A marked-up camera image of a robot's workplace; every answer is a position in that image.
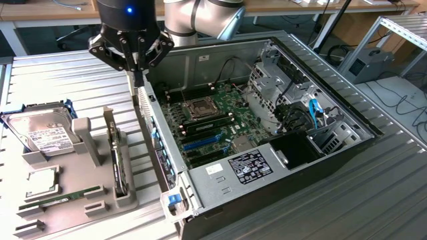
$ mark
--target blue pcie slot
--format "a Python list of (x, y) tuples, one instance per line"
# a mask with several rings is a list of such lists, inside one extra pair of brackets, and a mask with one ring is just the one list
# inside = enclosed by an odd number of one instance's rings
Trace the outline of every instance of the blue pcie slot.
[(207, 139), (203, 139), (200, 141), (196, 141), (188, 145), (186, 145), (183, 148), (184, 148), (184, 151), (188, 151), (188, 150), (192, 150), (192, 149), (196, 149), (199, 147), (203, 147), (204, 145), (208, 145), (208, 144), (214, 144), (214, 143), (218, 143), (220, 141), (220, 138), (222, 138), (222, 135), (223, 133), (218, 134), (216, 136), (212, 136)]

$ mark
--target green circuit board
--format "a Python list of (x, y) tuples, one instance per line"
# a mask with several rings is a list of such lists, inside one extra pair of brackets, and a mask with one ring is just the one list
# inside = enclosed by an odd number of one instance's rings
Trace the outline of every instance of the green circuit board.
[[(196, 123), (198, 121), (212, 117), (212, 115), (208, 115), (200, 119), (195, 119), (192, 110), (190, 109), (190, 102), (194, 103), (194, 106), (196, 106), (198, 103), (206, 104), (206, 102), (212, 102), (211, 108), (214, 106), (214, 116), (232, 113), (232, 117), (228, 117), (232, 121), (228, 121), (226, 125), (220, 125), (208, 131), (202, 131), (202, 134), (208, 133), (216, 136), (219, 139), (216, 142), (204, 144), (191, 150), (184, 150), (184, 145), (198, 143), (200, 139), (183, 144), (183, 140), (188, 136), (183, 134), (180, 125)], [(182, 156), (190, 168), (199, 167), (218, 159), (239, 153), (238, 149), (234, 147), (234, 140), (236, 138), (244, 136), (243, 138), (246, 139), (247, 137), (250, 145), (255, 147), (260, 140), (270, 136), (258, 117), (244, 103), (246, 99), (239, 94), (239, 91), (231, 85), (220, 84), (216, 87), (214, 95), (192, 99), (191, 101), (186, 100), (186, 102), (163, 102), (160, 104), (178, 148), (182, 150)]]

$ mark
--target warning label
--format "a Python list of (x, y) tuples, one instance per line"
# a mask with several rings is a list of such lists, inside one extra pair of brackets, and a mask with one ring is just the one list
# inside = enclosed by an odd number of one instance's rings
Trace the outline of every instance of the warning label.
[(68, 137), (66, 128), (63, 127), (32, 131), (27, 133), (27, 136), (43, 153), (50, 153), (74, 147), (74, 142)]
[(259, 150), (248, 152), (228, 160), (240, 183), (247, 184), (274, 173)]

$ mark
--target motherboard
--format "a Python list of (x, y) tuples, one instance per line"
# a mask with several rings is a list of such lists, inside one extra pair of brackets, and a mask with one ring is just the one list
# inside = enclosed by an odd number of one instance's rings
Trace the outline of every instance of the motherboard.
[(244, 93), (224, 83), (194, 93), (167, 93), (162, 111), (190, 168), (252, 149), (270, 136)]

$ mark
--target metal workbench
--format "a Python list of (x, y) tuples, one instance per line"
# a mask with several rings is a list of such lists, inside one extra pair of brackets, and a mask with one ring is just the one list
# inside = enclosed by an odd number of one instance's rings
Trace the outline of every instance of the metal workbench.
[[(420, 143), (314, 52), (283, 31), (276, 36), (312, 70), (384, 132), (383, 138), (328, 178), (250, 215), (206, 239), (420, 239), (427, 235), (427, 153)], [(55, 95), (74, 100), (78, 115), (90, 117), (94, 132), (104, 131), (102, 106), (128, 134), (139, 207), (119, 216), (74, 227), (43, 239), (178, 239), (159, 203), (160, 188), (128, 94), (127, 79), (87, 51), (15, 58), (6, 68), (2, 103), (40, 100)], [(2, 133), (0, 189), (22, 168), (19, 143)], [(10, 192), (2, 193), (0, 208)], [(10, 211), (8, 217), (18, 218)]]

